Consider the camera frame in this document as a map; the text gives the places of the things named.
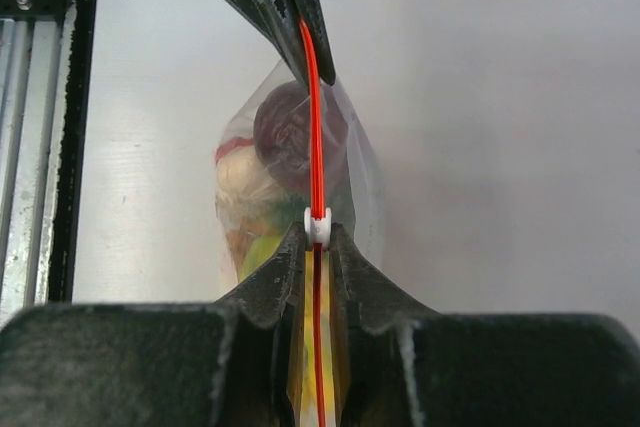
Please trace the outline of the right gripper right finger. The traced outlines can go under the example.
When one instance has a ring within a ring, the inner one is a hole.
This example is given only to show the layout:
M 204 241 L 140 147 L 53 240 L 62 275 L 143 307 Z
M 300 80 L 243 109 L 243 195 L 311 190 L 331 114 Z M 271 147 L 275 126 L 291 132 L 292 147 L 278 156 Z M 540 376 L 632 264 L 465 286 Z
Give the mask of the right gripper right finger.
M 331 233 L 343 426 L 635 426 L 639 345 L 599 314 L 444 314 Z

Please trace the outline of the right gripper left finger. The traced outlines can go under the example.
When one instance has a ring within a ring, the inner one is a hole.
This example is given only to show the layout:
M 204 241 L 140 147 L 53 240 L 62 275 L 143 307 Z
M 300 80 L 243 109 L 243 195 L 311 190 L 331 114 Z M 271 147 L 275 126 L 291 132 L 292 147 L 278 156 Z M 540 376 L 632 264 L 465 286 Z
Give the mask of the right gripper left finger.
M 50 303 L 1 332 L 5 426 L 293 426 L 306 240 L 213 302 Z

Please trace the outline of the clear zip top bag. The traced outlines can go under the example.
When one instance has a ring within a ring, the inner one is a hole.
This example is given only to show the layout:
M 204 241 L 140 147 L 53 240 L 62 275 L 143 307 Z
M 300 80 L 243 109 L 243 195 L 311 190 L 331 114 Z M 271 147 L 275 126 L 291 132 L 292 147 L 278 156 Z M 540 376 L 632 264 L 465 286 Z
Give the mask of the clear zip top bag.
M 300 23 L 302 71 L 279 63 L 227 124 L 214 154 L 225 290 L 247 283 L 226 379 L 225 426 L 333 426 L 337 355 L 329 229 L 378 258 L 376 156 Z

